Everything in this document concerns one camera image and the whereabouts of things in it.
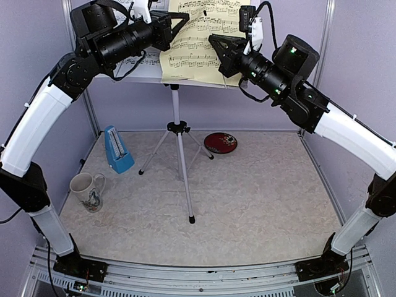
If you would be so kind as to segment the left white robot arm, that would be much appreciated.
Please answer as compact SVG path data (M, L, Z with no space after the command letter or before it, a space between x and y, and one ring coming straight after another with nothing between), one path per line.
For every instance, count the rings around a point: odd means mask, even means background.
M32 159L60 115L94 77L112 77L118 63L144 58L149 47L170 49L189 14L153 10L150 5L150 1L133 1L129 7L116 1L90 1L73 9L75 50L41 81L1 149L1 189L30 215L58 262L73 275L86 270L86 260L51 205L43 172Z

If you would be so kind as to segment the silver tripod stand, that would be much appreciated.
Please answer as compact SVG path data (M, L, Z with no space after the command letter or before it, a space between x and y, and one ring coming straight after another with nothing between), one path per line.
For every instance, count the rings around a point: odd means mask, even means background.
M138 174L142 176L145 173L147 167L149 166L150 162L155 156L159 156L164 162L167 162L167 160L164 157L162 157L158 153L158 151L162 146L162 144L164 143L164 141L167 139L167 137L170 134L173 134L176 142L176 162L178 166L177 168L174 169L176 170L177 176L184 183L188 219L189 219L189 223L193 225L196 222L196 218L192 209L192 200L191 200L191 193L190 193L190 187L188 181L188 171L191 168L191 166L194 164L198 154L200 154L201 152L203 152L210 160L214 159L214 155L207 148L205 148L204 144L200 142L198 138L192 135L191 128L188 126L187 122L181 120L180 110L179 110L180 108L179 84L164 84L164 86L169 87L171 90L173 121L167 124L164 134L162 135L161 139L154 147L154 150L146 159L145 163L139 170ZM184 153L183 135L185 134L189 136L189 138L192 139L192 141L197 145L197 151L189 165L186 163L186 157Z

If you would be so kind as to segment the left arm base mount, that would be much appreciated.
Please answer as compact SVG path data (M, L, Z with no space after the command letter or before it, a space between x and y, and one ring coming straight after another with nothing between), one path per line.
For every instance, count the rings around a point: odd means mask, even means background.
M104 282L107 268L105 262L81 257L57 257L53 266L56 272L100 283Z

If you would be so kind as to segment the yellowed sheet music page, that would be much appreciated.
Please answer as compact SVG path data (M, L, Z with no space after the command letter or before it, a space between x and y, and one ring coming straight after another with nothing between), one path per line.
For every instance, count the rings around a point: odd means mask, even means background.
M205 84L236 87L239 74L223 77L220 61L209 43L211 34L243 37L239 31L239 9L250 1L187 0L170 1L170 12L185 12L189 21L171 43L171 49L160 53L163 82L191 80Z

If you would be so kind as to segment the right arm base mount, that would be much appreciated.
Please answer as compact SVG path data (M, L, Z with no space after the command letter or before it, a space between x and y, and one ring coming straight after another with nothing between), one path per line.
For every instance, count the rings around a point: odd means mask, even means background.
M324 260L322 258L315 258L299 261L295 264L296 273L300 282L335 275L349 268L348 262L344 259Z

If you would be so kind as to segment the white perforated music stand desk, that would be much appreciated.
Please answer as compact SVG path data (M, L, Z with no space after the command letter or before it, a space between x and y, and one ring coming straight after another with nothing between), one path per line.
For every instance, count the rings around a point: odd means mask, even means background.
M159 9L163 11L169 11L168 5L170 1L159 1L158 3L153 5L154 9ZM250 1L253 6L258 5L258 1ZM173 83L173 82L163 82L162 78L162 69L160 64L160 52L155 48L149 48L146 50L147 55L145 59L138 63L138 58L128 58L123 62L117 65L117 68L114 72L116 77L124 75L132 66L136 66L136 70L129 74L126 77L127 81L131 82L162 82L162 83ZM186 84L186 85L203 85L203 86L211 86L211 87L222 87L222 85L215 84L205 84L200 82L195 82L191 80L177 80L174 81L177 84Z

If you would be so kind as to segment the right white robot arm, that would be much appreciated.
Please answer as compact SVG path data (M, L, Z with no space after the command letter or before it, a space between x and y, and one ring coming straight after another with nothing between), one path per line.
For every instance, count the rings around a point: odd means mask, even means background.
M247 39L212 34L209 43L225 77L240 73L261 88L291 122L343 147L370 166L375 175L368 199L327 241L316 268L328 275L353 246L384 218L395 214L395 145L345 112L308 81L319 53L302 39L288 35L271 60L251 49Z

